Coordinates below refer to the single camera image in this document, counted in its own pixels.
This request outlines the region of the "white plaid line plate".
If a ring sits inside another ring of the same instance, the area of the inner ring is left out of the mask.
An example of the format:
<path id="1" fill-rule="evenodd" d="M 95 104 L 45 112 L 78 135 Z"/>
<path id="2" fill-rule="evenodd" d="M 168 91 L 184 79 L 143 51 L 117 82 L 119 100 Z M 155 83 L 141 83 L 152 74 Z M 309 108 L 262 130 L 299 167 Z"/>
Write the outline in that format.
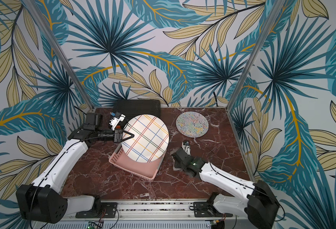
<path id="1" fill-rule="evenodd" d="M 138 115 L 127 123 L 125 131 L 133 138 L 121 143 L 124 153 L 133 161 L 149 163 L 160 159 L 169 144 L 169 131 L 164 122 L 153 115 Z"/>

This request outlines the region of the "colourful squiggle pattern plate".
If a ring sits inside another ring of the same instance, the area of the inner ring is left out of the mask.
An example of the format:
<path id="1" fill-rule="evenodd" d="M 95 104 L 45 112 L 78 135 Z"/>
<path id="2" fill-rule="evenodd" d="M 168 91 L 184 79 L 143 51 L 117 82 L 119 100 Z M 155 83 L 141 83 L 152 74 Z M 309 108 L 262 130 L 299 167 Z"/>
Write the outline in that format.
<path id="1" fill-rule="evenodd" d="M 209 130 L 209 122 L 198 112 L 184 112 L 176 119 L 176 128 L 184 136 L 198 138 Z"/>

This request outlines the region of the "grey striped microfibre cloth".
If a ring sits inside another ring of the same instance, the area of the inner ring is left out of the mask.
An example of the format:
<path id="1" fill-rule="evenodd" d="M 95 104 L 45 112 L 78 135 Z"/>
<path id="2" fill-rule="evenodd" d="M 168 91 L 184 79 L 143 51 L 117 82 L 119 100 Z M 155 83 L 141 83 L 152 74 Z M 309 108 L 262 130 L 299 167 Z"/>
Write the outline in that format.
<path id="1" fill-rule="evenodd" d="M 173 170 L 174 171 L 183 171 L 186 168 L 184 164 L 178 161 L 174 161 Z"/>

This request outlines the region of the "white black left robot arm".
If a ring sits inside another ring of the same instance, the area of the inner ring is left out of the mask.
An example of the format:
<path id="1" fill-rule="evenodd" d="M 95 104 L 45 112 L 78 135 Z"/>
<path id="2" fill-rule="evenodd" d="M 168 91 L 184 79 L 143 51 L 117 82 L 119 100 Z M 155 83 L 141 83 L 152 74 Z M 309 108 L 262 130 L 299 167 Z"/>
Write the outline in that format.
<path id="1" fill-rule="evenodd" d="M 17 189 L 16 199 L 23 219 L 55 224 L 68 215 L 102 215 L 102 204 L 98 195 L 64 198 L 60 194 L 72 168 L 95 141 L 125 141 L 124 114 L 111 113 L 110 128 L 107 130 L 100 128 L 102 121 L 101 114 L 88 113 L 85 122 L 70 134 L 60 153 L 45 171 L 29 185 L 21 185 Z"/>

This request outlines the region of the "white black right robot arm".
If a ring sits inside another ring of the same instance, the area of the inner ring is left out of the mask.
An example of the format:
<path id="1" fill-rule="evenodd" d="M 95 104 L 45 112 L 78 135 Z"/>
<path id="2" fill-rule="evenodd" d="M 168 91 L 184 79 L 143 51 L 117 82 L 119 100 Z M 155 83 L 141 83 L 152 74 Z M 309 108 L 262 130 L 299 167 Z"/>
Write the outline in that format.
<path id="1" fill-rule="evenodd" d="M 189 155 L 183 148 L 178 148 L 171 156 L 175 169 L 211 183 L 232 195 L 227 197 L 213 194 L 208 199 L 218 213 L 246 216 L 258 229 L 273 227 L 281 205 L 267 183 L 261 180 L 254 183 L 236 177 L 201 157 Z"/>

